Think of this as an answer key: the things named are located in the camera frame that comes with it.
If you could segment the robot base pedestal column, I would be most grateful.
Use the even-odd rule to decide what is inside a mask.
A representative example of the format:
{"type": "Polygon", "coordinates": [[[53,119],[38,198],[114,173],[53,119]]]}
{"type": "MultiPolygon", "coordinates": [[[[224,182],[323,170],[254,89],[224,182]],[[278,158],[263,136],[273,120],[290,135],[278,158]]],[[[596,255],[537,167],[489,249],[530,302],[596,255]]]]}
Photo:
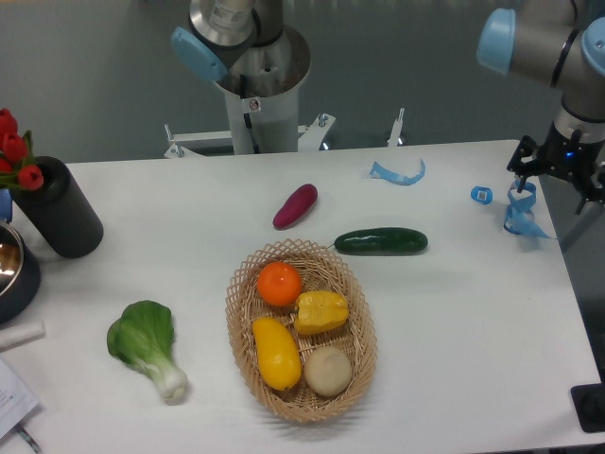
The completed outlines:
{"type": "Polygon", "coordinates": [[[197,77],[224,95],[237,155],[294,152],[308,43],[284,22],[281,1],[193,1],[171,46],[197,77]]]}

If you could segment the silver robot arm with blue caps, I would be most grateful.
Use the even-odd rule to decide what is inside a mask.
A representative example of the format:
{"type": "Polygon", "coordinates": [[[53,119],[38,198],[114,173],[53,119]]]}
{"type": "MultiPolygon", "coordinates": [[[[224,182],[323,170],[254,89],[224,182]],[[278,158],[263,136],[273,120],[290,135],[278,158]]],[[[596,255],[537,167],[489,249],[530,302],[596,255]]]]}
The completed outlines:
{"type": "Polygon", "coordinates": [[[567,181],[580,202],[604,202],[604,20],[585,29],[576,23],[582,1],[528,1],[518,11],[497,9],[478,41],[478,62],[503,75],[513,73],[561,92],[561,107],[542,144],[524,136],[508,170],[523,190],[540,175],[567,181]]]}

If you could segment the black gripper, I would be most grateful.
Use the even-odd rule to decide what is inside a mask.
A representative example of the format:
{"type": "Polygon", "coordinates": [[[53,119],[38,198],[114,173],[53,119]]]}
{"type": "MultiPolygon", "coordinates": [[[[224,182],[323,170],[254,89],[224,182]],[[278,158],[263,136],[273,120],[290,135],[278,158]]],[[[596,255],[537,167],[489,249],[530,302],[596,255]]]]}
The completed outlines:
{"type": "Polygon", "coordinates": [[[553,122],[539,146],[524,135],[507,170],[516,178],[516,191],[525,190],[529,177],[548,175],[572,183],[580,194],[575,214],[588,202],[604,204],[604,176],[596,175],[596,160],[604,146],[604,124],[580,120],[553,122]]]}

